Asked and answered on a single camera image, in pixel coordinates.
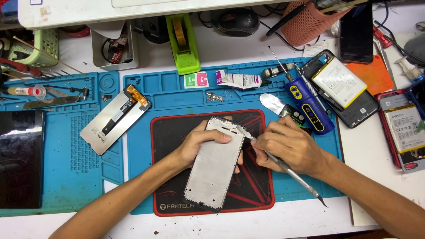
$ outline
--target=black mouse pad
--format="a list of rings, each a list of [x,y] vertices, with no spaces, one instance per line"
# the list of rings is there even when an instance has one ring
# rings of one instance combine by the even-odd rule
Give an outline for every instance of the black mouse pad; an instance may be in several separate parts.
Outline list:
[[[196,115],[157,117],[150,123],[152,163],[158,162],[181,145],[187,134],[211,115],[232,116],[258,137],[266,128],[260,110],[228,111]],[[257,165],[256,155],[248,139],[242,146],[244,163],[240,173],[234,174],[221,212],[263,210],[273,207],[272,172]],[[157,216],[188,216],[212,213],[182,201],[181,196],[189,178],[190,169],[184,170],[165,182],[153,193],[153,211]]]

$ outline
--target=green plastic basket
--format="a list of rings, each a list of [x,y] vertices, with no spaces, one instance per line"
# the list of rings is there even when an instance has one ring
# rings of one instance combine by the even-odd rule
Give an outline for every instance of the green plastic basket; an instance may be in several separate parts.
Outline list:
[[[16,58],[14,51],[20,51],[27,54],[30,54],[29,57],[16,60],[16,62],[23,63],[25,65],[31,66],[50,66],[56,65],[57,61],[51,59],[50,57],[41,54],[37,50],[31,49],[29,46],[26,46],[18,41],[12,41],[10,47],[9,60]],[[34,47],[44,52],[50,54],[52,57],[58,59],[59,57],[59,47],[58,47],[58,37],[57,37],[57,28],[54,29],[44,29],[34,31]]]

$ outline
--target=fantech logo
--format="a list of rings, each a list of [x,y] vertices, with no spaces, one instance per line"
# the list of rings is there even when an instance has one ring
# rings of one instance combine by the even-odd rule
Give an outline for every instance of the fantech logo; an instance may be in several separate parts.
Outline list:
[[[191,205],[191,204],[189,204],[189,203],[179,203],[179,204],[167,204],[167,205],[165,205],[164,203],[163,204],[161,204],[160,206],[159,206],[159,208],[161,209],[161,210],[165,210],[165,209],[168,209],[168,208],[194,208],[195,206],[193,206],[193,205]]]

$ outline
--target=black mouse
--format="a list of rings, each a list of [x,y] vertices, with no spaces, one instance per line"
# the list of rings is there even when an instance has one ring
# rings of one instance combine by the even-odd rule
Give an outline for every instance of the black mouse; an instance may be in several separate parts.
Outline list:
[[[235,8],[225,11],[218,21],[218,29],[232,37],[247,37],[260,27],[258,16],[249,9]]]

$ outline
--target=metal pick tool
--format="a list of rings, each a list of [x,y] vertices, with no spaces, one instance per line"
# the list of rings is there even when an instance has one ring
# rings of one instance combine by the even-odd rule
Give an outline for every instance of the metal pick tool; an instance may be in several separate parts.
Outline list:
[[[240,130],[245,137],[247,137],[249,140],[254,140],[256,139],[254,136],[252,136],[249,132],[247,132],[246,130],[244,130],[244,128],[237,126],[238,130]],[[319,193],[316,191],[316,189],[314,189],[312,186],[310,186],[307,182],[305,182],[296,172],[294,172],[288,165],[286,165],[286,163],[284,163],[282,160],[278,159],[276,156],[274,156],[273,154],[264,151],[267,156],[269,156],[269,158],[271,158],[275,163],[277,163],[277,165],[279,165],[283,170],[285,170],[285,172],[287,172],[293,179],[295,179],[297,182],[299,182],[305,189],[307,189],[308,192],[310,192],[313,196],[317,197],[317,199],[319,199],[323,205],[326,206],[325,202],[323,201],[323,198],[319,195]]]

